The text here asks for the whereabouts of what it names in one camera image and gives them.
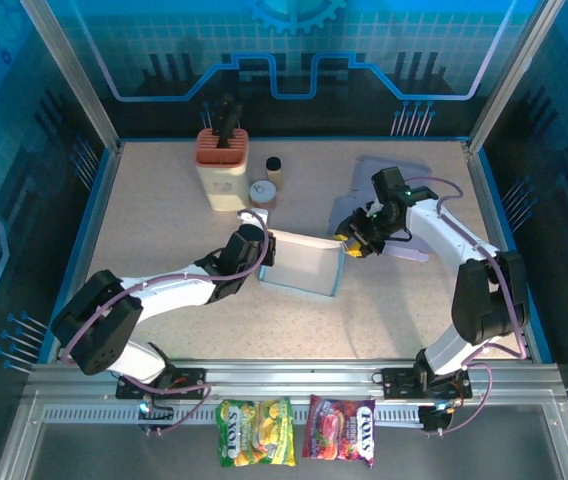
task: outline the orange knife block top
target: orange knife block top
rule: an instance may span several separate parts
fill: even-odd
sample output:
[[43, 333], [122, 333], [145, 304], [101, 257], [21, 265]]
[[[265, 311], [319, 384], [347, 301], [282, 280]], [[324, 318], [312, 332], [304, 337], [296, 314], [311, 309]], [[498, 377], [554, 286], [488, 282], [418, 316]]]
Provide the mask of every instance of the orange knife block top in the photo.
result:
[[216, 148], [219, 137], [213, 135], [213, 129], [205, 128], [197, 135], [195, 144], [195, 164], [198, 167], [239, 167], [246, 162], [248, 151], [248, 133], [236, 128], [234, 138], [229, 138], [230, 148]]

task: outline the candy bag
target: candy bag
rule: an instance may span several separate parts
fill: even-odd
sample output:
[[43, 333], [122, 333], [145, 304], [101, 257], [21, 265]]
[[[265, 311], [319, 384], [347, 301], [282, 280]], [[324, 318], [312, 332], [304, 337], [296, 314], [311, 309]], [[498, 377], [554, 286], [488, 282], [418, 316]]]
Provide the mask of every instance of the candy bag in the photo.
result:
[[365, 460], [373, 467], [375, 401], [327, 400], [311, 395], [302, 456]]
[[224, 400], [215, 410], [221, 465], [294, 466], [292, 413], [286, 397], [265, 402]]

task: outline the speckled table surface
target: speckled table surface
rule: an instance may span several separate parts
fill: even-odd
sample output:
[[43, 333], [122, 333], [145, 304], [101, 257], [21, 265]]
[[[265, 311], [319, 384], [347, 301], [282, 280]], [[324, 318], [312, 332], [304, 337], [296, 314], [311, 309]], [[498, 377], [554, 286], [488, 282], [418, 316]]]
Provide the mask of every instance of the speckled table surface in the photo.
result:
[[[211, 210], [194, 150], [194, 142], [125, 145], [89, 275], [106, 268], [129, 277], [179, 270], [226, 245], [238, 220]], [[284, 175], [272, 228], [324, 236], [334, 199], [350, 190], [356, 158], [376, 155], [426, 164], [458, 183], [466, 195], [448, 208], [486, 238], [459, 142], [252, 140], [251, 180], [264, 176], [272, 155], [282, 159]], [[334, 298], [252, 276], [239, 294], [153, 317], [136, 336], [174, 358], [413, 358], [451, 324], [454, 286], [454, 272], [434, 255], [426, 263], [347, 258]], [[514, 346], [512, 338], [505, 343]]]

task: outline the gear logo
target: gear logo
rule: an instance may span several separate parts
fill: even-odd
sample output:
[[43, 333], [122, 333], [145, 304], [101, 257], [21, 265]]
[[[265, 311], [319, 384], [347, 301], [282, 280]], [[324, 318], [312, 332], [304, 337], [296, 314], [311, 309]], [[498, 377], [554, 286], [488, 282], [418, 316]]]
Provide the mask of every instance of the gear logo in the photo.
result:
[[3, 48], [17, 40], [24, 27], [19, 0], [0, 0], [0, 45]]
[[262, 20], [264, 27], [274, 27], [277, 33], [299, 31], [311, 33], [311, 28], [324, 27], [327, 19], [334, 20], [345, 0], [245, 0], [254, 20]]

